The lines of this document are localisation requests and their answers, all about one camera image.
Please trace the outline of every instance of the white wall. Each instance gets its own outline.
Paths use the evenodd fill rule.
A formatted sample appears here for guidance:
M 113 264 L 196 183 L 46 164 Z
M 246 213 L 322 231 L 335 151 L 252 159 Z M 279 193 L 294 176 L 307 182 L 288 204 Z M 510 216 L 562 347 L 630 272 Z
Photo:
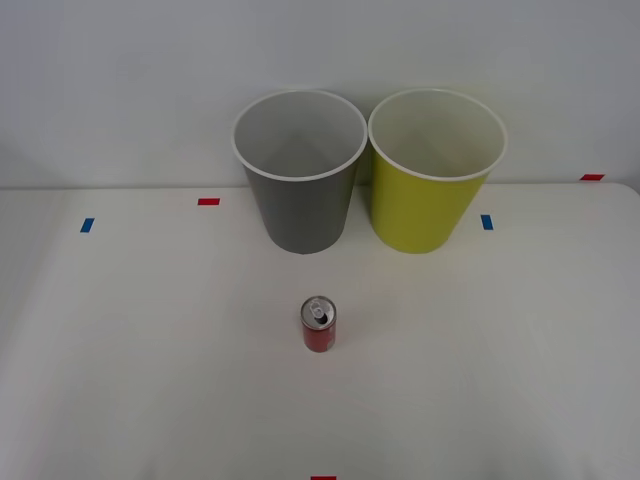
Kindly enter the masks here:
M 639 47 L 636 0 L 2 0 L 0 186 L 244 184 L 266 92 L 446 85 L 507 123 L 493 181 L 640 187 Z

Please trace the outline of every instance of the red can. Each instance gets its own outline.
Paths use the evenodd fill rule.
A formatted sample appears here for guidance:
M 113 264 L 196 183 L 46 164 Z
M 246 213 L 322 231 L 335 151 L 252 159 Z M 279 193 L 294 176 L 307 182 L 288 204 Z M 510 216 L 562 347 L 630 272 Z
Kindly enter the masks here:
M 336 306 L 327 297 L 316 296 L 300 311 L 304 344 L 314 352 L 326 352 L 336 341 Z

